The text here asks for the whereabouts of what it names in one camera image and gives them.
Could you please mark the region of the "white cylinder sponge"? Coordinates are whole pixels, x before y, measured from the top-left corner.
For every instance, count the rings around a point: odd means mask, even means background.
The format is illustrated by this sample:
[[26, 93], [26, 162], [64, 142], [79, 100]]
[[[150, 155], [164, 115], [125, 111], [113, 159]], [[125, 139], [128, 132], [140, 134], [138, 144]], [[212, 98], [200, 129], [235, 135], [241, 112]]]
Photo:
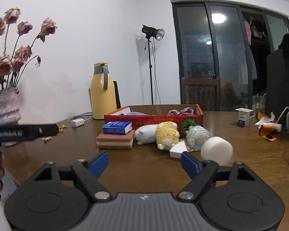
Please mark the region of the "white cylinder sponge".
[[221, 137], [211, 137], [203, 144], [200, 155], [202, 160], [212, 160], [224, 166], [233, 155], [233, 146]]

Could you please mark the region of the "yellow thermos jug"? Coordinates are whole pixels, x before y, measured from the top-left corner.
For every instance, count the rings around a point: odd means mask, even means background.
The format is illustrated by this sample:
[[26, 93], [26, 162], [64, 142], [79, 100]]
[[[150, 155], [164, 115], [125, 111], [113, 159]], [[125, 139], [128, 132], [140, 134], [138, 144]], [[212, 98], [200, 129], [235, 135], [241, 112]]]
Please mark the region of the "yellow thermos jug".
[[90, 92], [94, 119], [104, 119], [104, 115], [117, 109], [115, 86], [107, 63], [94, 64]]

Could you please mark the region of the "blue tissue pack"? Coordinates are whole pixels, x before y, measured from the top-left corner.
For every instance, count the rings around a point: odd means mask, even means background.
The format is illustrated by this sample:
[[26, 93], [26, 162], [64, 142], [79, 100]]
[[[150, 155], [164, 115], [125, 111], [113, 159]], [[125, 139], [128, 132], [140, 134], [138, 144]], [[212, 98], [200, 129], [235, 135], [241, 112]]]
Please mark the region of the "blue tissue pack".
[[110, 121], [102, 126], [104, 134], [126, 135], [133, 130], [131, 121]]

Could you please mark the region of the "glass vase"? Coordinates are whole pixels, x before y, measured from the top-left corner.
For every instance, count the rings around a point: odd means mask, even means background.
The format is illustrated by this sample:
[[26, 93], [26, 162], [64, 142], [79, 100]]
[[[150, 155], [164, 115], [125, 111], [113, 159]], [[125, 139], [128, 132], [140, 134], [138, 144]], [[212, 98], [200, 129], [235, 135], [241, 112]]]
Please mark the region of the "glass vase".
[[252, 110], [254, 116], [256, 116], [257, 113], [265, 113], [265, 104], [266, 104], [266, 93], [263, 95], [257, 94], [253, 96], [253, 105]]

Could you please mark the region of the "purple satin scrunchie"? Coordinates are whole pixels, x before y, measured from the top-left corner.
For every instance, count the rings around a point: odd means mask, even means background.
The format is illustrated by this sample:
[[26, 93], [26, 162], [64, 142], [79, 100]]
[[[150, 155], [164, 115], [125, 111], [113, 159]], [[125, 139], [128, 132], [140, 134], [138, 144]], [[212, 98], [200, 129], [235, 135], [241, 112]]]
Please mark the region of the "purple satin scrunchie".
[[180, 115], [194, 115], [194, 109], [191, 107], [186, 107], [180, 111]]
[[181, 112], [179, 110], [170, 110], [168, 113], [167, 113], [167, 116], [177, 116], [177, 115], [180, 115]]

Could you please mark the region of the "pink layered sponge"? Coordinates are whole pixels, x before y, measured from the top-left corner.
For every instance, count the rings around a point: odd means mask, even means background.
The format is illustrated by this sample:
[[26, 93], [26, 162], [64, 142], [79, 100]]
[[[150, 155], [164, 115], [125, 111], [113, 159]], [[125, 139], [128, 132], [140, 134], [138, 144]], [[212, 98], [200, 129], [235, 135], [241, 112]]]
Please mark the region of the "pink layered sponge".
[[99, 149], [131, 149], [134, 144], [134, 130], [126, 135], [111, 135], [101, 133], [96, 137]]

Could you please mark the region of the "red cardboard box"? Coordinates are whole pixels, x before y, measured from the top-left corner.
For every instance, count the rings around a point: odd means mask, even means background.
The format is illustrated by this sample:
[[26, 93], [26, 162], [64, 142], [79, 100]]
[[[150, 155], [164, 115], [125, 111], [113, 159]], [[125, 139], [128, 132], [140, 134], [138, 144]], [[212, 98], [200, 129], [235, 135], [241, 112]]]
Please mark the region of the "red cardboard box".
[[[177, 115], [177, 116], [167, 116], [170, 110], [179, 110], [186, 107], [191, 107], [194, 109], [194, 115]], [[145, 116], [127, 116], [129, 112], [142, 112]], [[162, 104], [162, 105], [128, 105], [120, 109], [112, 111], [104, 115], [104, 122], [108, 123], [110, 121], [131, 121], [133, 124], [133, 129], [136, 130], [144, 125], [159, 124], [164, 121], [172, 121], [177, 124], [177, 130], [179, 131], [181, 137], [185, 137], [186, 134], [180, 132], [181, 122], [188, 117], [193, 117], [198, 120], [199, 125], [203, 125], [203, 111], [199, 104]]]

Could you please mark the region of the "lavender knitted cloth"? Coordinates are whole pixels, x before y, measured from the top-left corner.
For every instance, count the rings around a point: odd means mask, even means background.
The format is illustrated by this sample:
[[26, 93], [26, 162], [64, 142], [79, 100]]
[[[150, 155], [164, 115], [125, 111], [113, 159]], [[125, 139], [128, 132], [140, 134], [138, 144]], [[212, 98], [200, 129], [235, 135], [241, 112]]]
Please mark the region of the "lavender knitted cloth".
[[142, 113], [142, 112], [132, 111], [132, 112], [127, 113], [126, 115], [127, 115], [127, 116], [145, 116], [146, 114], [145, 114], [145, 113]]

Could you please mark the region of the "black monitor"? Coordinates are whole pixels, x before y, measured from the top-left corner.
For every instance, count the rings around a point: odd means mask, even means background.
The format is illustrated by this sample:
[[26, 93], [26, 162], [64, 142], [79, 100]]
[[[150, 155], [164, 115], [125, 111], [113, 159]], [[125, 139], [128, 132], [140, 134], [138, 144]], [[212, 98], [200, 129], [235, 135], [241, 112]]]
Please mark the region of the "black monitor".
[[289, 107], [289, 52], [278, 49], [267, 57], [265, 113], [280, 116]]

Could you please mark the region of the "green pumpkin toy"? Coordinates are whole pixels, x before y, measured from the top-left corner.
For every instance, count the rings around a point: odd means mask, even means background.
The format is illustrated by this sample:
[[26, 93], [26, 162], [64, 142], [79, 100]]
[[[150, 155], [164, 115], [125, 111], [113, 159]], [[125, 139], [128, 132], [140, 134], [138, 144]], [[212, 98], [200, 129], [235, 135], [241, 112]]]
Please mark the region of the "green pumpkin toy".
[[194, 126], [198, 126], [198, 125], [199, 125], [198, 120], [196, 120], [195, 118], [193, 118], [193, 117], [185, 118], [181, 122], [180, 132], [182, 134], [186, 134], [186, 132], [189, 130], [189, 127], [194, 127]]

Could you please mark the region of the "pink ceramic vase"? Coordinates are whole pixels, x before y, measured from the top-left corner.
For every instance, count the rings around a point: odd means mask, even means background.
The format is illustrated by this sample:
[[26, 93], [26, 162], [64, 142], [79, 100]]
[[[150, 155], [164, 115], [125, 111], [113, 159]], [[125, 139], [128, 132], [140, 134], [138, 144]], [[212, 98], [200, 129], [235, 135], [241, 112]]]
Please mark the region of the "pink ceramic vase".
[[15, 87], [0, 90], [0, 124], [17, 125], [21, 119], [18, 106], [18, 89]]

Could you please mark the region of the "small white blue carton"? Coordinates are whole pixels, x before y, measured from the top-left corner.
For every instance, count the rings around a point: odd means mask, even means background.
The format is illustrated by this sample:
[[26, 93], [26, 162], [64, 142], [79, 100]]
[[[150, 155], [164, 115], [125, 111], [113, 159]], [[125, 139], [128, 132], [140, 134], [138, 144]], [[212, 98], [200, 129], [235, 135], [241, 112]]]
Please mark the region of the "small white blue carton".
[[248, 126], [250, 123], [250, 117], [253, 110], [246, 109], [246, 108], [238, 108], [236, 109], [238, 112], [238, 126], [245, 127]]

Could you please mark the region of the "dried pink roses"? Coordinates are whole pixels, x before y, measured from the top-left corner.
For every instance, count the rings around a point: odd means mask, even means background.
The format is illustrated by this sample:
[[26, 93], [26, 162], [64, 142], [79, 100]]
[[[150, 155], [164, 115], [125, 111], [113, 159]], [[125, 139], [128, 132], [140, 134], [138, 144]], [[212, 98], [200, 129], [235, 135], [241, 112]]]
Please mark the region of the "dried pink roses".
[[[55, 21], [47, 17], [32, 43], [19, 45], [19, 39], [33, 29], [33, 25], [28, 21], [19, 21], [20, 15], [21, 10], [15, 7], [6, 10], [4, 16], [0, 17], [0, 91], [16, 87], [30, 62], [35, 61], [35, 67], [40, 67], [42, 59], [39, 55], [33, 55], [34, 43], [37, 40], [45, 42], [47, 36], [54, 35], [57, 31]], [[17, 38], [12, 52], [8, 53], [7, 39], [13, 24], [16, 25]]]

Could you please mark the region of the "yellow white plush toy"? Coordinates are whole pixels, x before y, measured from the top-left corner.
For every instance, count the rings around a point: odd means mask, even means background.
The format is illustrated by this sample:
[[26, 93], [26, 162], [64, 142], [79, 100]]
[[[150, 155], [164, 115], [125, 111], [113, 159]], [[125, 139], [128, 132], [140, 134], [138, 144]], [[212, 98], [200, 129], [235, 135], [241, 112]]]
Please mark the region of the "yellow white plush toy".
[[172, 121], [164, 121], [159, 124], [145, 125], [134, 132], [138, 145], [156, 142], [157, 148], [169, 151], [179, 143], [180, 133], [177, 124]]

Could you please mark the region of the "orange white object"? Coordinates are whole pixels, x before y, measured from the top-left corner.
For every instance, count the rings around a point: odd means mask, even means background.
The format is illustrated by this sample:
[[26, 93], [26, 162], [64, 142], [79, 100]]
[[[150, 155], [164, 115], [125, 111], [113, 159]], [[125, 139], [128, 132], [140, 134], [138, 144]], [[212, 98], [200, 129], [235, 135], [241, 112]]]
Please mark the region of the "orange white object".
[[275, 114], [271, 112], [270, 116], [268, 116], [258, 112], [256, 114], [256, 119], [258, 122], [255, 123], [255, 125], [259, 130], [259, 135], [270, 142], [276, 141], [276, 138], [272, 133], [281, 132], [282, 124], [277, 123]]

